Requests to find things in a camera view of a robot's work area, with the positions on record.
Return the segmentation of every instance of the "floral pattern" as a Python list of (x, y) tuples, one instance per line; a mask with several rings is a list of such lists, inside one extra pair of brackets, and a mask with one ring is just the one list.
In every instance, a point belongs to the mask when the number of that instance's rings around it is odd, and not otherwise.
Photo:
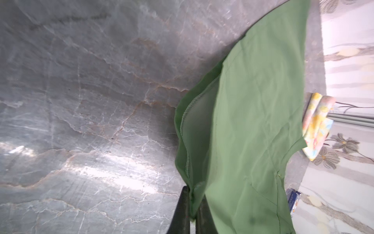
[(313, 93), (303, 119), (303, 137), (307, 147), (303, 152), (313, 161), (323, 146), (333, 120), (326, 118), (335, 103), (335, 98)]
[(332, 146), (333, 149), (342, 149), (343, 153), (351, 154), (358, 152), (359, 142), (353, 140), (352, 138), (344, 139), (343, 134), (338, 133), (338, 135), (331, 136), (331, 139), (336, 141)]
[(333, 13), (338, 7), (339, 2), (344, 5), (354, 4), (357, 0), (320, 0), (321, 14)]
[(326, 147), (321, 148), (321, 151), (319, 151), (319, 154), (313, 161), (317, 166), (322, 163), (328, 169), (336, 169), (336, 164), (339, 162), (339, 156), (336, 153), (328, 152)]

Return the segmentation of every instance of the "stitching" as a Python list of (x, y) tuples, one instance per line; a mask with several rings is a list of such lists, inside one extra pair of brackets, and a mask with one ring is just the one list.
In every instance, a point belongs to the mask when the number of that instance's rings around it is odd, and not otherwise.
[[(213, 87), (213, 84), (218, 80), (217, 79), (218, 77), (219, 77), (219, 75), (199, 95), (197, 95), (192, 100), (192, 102), (187, 106), (186, 110), (184, 111), (183, 116), (182, 116), (182, 121), (181, 121), (181, 127), (180, 127), (181, 137), (182, 137), (183, 141), (184, 141), (184, 139), (183, 139), (183, 126), (184, 126), (184, 122), (186, 120), (187, 114), (190, 112), (190, 110), (193, 108), (193, 106), (201, 99), (201, 97)], [(186, 176), (187, 176), (188, 179), (190, 179), (190, 173), (189, 173), (190, 172), (190, 156), (189, 156), (187, 148), (186, 148), (186, 151), (187, 151)]]
[(249, 185), (253, 188), (253, 190), (254, 191), (256, 191), (256, 193), (258, 193), (261, 197), (263, 197), (263, 198), (265, 198), (266, 200), (268, 200), (269, 202), (271, 202), (271, 203), (273, 203), (274, 205), (276, 205), (277, 206), (277, 204), (275, 204), (274, 202), (272, 202), (272, 201), (270, 201), (267, 197), (264, 197), (261, 193), (259, 193), (254, 187), (253, 187), (253, 185), (251, 185), (250, 183), (249, 183)]
[(278, 188), (278, 181), (275, 179), (275, 182), (277, 183), (277, 217), (278, 217), (278, 222), (279, 222), (279, 234), (281, 234), (281, 220), (279, 219), (279, 215), (278, 215), (278, 198), (279, 198), (279, 188)]

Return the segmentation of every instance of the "gray marble surface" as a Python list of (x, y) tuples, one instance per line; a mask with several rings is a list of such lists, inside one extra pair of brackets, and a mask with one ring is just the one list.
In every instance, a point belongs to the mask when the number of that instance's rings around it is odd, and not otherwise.
[(0, 1), (0, 233), (165, 233), (176, 105), (284, 1)]

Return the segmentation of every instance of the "folded cloth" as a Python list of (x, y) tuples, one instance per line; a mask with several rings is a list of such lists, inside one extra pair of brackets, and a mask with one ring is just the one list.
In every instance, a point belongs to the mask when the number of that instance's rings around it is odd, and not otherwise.
[(295, 233), (284, 176), (306, 147), (304, 42), (308, 0), (290, 0), (182, 98), (175, 165), (190, 188), (190, 217), (205, 195), (218, 233)]
[(308, 126), (310, 122), (312, 121), (313, 114), (316, 111), (318, 103), (322, 99), (322, 97), (323, 95), (317, 92), (312, 94), (312, 97), (310, 98), (309, 105), (305, 111), (305, 115), (303, 119), (303, 135), (305, 135), (306, 130), (308, 129)]
[(313, 161), (325, 141), (328, 132), (331, 129), (333, 120), (326, 118), (328, 111), (335, 103), (335, 98), (330, 96), (323, 96), (319, 93), (314, 93), (308, 105), (307, 111), (303, 120), (304, 140), (307, 147), (303, 148), (305, 155)]

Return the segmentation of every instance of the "flower print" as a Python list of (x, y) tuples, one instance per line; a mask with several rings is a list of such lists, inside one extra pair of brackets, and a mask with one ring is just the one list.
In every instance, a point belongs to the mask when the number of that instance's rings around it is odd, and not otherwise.
[(329, 108), (327, 106), (322, 106), (321, 111), (326, 113), (329, 111)]
[(332, 135), (331, 139), (336, 141), (336, 143), (332, 146), (333, 149), (342, 149), (346, 154), (358, 152), (359, 142), (353, 140), (352, 138), (348, 138), (346, 140), (344, 139), (343, 134), (338, 133), (338, 135)]
[(328, 169), (336, 169), (336, 164), (340, 162), (340, 158), (336, 153), (327, 152), (326, 147), (322, 147), (319, 151), (316, 159), (313, 160), (313, 163), (317, 166), (321, 163)]
[[(354, 4), (357, 0), (340, 0), (344, 5)], [(333, 13), (338, 7), (339, 0), (320, 0), (321, 14)]]

